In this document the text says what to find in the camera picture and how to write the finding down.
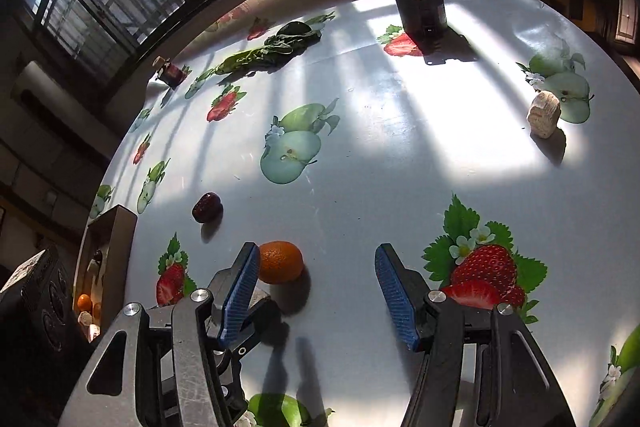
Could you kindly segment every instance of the blue gripper pad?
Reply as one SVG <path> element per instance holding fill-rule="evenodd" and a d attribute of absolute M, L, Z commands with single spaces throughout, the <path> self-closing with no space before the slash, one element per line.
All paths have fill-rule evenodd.
<path fill-rule="evenodd" d="M 402 283 L 382 245 L 376 250 L 376 276 L 382 295 L 385 296 L 386 307 L 396 325 L 398 336 L 411 349 L 417 351 L 420 336 L 415 324 L 415 311 Z"/>
<path fill-rule="evenodd" d="M 238 338 L 238 333 L 249 310 L 249 302 L 254 294 L 255 283 L 258 282 L 259 270 L 260 250 L 254 245 L 222 310 L 222 329 L 218 340 L 223 347 L 228 347 Z"/>

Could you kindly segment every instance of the wooden block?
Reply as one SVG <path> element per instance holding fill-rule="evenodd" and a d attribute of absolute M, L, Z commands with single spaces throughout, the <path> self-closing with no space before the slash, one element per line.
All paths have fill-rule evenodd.
<path fill-rule="evenodd" d="M 101 316 L 95 324 L 103 331 L 124 306 L 124 286 L 137 221 L 136 214 L 117 204 L 89 223 L 84 231 L 74 279 L 74 311 L 80 312 L 78 297 L 82 293 L 91 296 L 94 304 L 100 302 Z M 88 268 L 97 249 L 102 251 L 102 264 L 96 274 Z"/>
<path fill-rule="evenodd" d="M 560 101 L 549 91 L 540 91 L 531 102 L 527 121 L 531 126 L 531 132 L 541 138 L 549 138 L 560 118 Z"/>

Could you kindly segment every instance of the metal screw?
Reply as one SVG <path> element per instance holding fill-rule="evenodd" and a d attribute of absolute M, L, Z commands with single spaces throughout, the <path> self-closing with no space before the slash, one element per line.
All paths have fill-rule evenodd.
<path fill-rule="evenodd" d="M 432 290 L 429 292 L 429 300 L 431 302 L 444 302 L 447 300 L 447 296 L 440 290 Z"/>
<path fill-rule="evenodd" d="M 498 313 L 500 315 L 511 315 L 513 313 L 513 307 L 506 302 L 498 304 Z"/>
<path fill-rule="evenodd" d="M 129 317 L 133 317 L 133 315 L 137 314 L 142 309 L 142 306 L 137 302 L 130 302 L 126 306 L 124 306 L 124 314 L 129 315 Z"/>
<path fill-rule="evenodd" d="M 206 301 L 209 298 L 209 290 L 198 288 L 191 293 L 191 300 L 194 302 Z"/>

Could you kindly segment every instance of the red date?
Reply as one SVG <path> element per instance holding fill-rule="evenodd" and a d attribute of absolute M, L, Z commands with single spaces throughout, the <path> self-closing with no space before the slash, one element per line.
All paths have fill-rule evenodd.
<path fill-rule="evenodd" d="M 191 214 L 193 214 L 193 219 L 198 223 L 210 223 L 218 219 L 222 212 L 223 207 L 220 197 L 213 192 L 207 192 L 195 204 Z"/>

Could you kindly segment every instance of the metal canister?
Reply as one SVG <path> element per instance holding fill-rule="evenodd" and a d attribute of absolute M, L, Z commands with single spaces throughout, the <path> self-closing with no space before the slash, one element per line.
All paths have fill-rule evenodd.
<path fill-rule="evenodd" d="M 414 41 L 440 37 L 447 29 L 444 0 L 396 0 L 402 27 Z"/>

